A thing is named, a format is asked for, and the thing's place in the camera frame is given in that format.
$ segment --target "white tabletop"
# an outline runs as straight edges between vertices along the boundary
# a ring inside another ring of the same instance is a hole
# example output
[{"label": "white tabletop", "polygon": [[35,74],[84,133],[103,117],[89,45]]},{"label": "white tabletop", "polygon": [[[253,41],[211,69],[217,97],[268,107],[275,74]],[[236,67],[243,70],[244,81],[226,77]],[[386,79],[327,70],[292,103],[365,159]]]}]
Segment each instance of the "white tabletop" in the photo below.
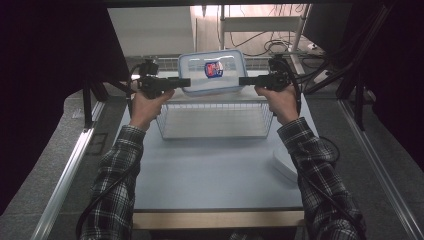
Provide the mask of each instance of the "white tabletop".
[{"label": "white tabletop", "polygon": [[[317,134],[303,96],[301,116]],[[121,126],[128,122],[127,110]],[[144,140],[135,211],[301,208],[297,184],[274,167],[273,151],[284,148],[276,132],[280,126],[274,118],[265,139],[163,140],[152,122]]]}]

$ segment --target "hand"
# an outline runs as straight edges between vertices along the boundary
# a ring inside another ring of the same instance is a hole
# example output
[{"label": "hand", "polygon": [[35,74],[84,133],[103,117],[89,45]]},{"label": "hand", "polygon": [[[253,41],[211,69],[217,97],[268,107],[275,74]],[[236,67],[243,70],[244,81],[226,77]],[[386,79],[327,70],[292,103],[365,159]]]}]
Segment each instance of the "hand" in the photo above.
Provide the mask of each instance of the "hand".
[{"label": "hand", "polygon": [[255,87],[258,96],[268,100],[269,110],[277,114],[281,124],[287,124],[299,118],[296,108],[296,91],[293,85],[286,87],[281,92],[275,92],[262,87]]},{"label": "hand", "polygon": [[132,100],[132,117],[129,125],[147,131],[150,122],[160,114],[162,104],[174,95],[175,90],[169,90],[155,99],[148,99],[143,93],[136,93]]}]

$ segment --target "table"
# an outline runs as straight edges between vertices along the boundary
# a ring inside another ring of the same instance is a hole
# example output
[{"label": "table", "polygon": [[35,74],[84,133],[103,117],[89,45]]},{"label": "table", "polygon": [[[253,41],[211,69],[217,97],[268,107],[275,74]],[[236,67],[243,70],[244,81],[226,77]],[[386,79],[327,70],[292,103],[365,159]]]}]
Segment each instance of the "table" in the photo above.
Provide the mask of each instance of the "table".
[{"label": "table", "polygon": [[[301,115],[316,133],[303,96]],[[126,112],[121,125],[128,121]],[[284,148],[280,126],[273,119],[266,139],[163,140],[153,122],[137,178],[134,228],[303,225],[297,184],[274,167],[273,151]]]}]

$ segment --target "shirt sleeve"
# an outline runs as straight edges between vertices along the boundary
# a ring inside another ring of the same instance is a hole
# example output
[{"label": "shirt sleeve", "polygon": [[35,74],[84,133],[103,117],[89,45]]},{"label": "shirt sleeve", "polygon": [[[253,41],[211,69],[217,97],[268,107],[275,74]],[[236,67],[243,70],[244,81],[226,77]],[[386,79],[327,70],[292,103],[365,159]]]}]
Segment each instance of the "shirt sleeve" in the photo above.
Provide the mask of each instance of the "shirt sleeve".
[{"label": "shirt sleeve", "polygon": [[[316,137],[304,118],[290,122],[278,134],[302,172],[319,190],[331,197],[365,232],[363,216],[340,176],[334,170],[334,153]],[[322,197],[303,177],[298,177],[306,225],[311,239],[359,239],[358,232],[330,202]]]},{"label": "shirt sleeve", "polygon": [[100,162],[92,186],[92,200],[113,184],[122,173],[137,161],[133,171],[114,187],[88,215],[80,239],[130,239],[135,200],[135,182],[140,172],[145,132],[125,125],[111,150]]}]

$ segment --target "wall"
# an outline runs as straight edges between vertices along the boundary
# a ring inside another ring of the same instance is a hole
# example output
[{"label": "wall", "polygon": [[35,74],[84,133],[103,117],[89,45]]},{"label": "wall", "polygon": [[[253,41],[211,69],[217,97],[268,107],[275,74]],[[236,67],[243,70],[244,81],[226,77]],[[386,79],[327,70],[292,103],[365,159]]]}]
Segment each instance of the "wall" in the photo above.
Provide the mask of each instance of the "wall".
[{"label": "wall", "polygon": [[108,9],[125,56],[194,51],[190,7]]}]

